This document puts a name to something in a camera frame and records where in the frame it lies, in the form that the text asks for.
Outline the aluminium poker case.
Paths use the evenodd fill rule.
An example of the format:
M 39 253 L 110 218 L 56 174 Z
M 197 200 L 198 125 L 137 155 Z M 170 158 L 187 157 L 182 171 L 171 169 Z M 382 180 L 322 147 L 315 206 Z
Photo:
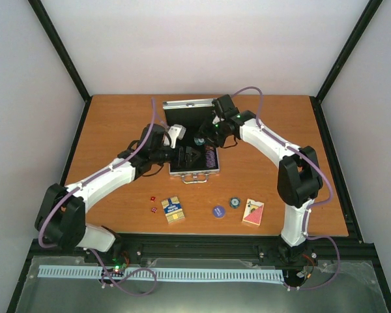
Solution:
M 206 183 L 210 175 L 217 174 L 220 171 L 218 151 L 217 148 L 214 148 L 216 167 L 208 169 L 205 165 L 205 147 L 207 145 L 197 146 L 194 143 L 194 134 L 207 118 L 212 117 L 214 113 L 212 99 L 165 101 L 163 102 L 163 110 L 169 127 L 182 125 L 186 128 L 184 138 L 177 142 L 177 146 L 190 146 L 199 151 L 199 158 L 195 160 L 193 170 L 179 170 L 178 166 L 169 164 L 170 176 L 180 177 L 182 182 L 187 185 Z

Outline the purple poker chip stack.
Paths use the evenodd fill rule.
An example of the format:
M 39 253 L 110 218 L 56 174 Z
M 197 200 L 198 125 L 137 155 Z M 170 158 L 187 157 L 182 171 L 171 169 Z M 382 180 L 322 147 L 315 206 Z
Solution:
M 216 167 L 215 150 L 212 147 L 205 147 L 205 165 L 208 169 Z

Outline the teal poker chip stack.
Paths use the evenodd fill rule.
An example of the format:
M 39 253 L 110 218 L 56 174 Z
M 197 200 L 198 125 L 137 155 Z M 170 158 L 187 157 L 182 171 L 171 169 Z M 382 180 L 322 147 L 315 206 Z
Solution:
M 204 138 L 194 138 L 194 143 L 197 146 L 205 145 L 205 139 Z
M 238 197 L 232 197 L 229 200 L 229 206 L 233 209 L 239 208 L 241 204 L 241 200 Z

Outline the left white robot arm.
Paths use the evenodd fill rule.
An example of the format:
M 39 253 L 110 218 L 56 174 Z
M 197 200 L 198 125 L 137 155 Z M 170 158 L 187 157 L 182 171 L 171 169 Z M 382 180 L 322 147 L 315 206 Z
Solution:
M 68 186 L 50 186 L 35 220 L 39 245 L 93 249 L 108 262 L 118 261 L 123 254 L 118 236 L 103 226 L 86 223 L 87 212 L 113 191 L 144 176 L 155 164 L 188 165 L 192 148 L 178 143 L 185 132 L 182 125 L 164 128 L 149 124 L 139 140 L 132 141 L 101 170 Z

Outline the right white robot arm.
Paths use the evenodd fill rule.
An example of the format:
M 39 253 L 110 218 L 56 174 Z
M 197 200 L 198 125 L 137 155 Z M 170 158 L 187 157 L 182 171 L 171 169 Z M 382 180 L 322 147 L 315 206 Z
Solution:
M 229 136 L 249 143 L 277 167 L 277 191 L 285 204 L 278 253 L 284 263 L 293 263 L 306 248 L 311 206 L 323 187 L 315 150 L 283 139 L 248 110 L 228 118 L 213 114 L 200 126 L 195 141 L 223 148 Z

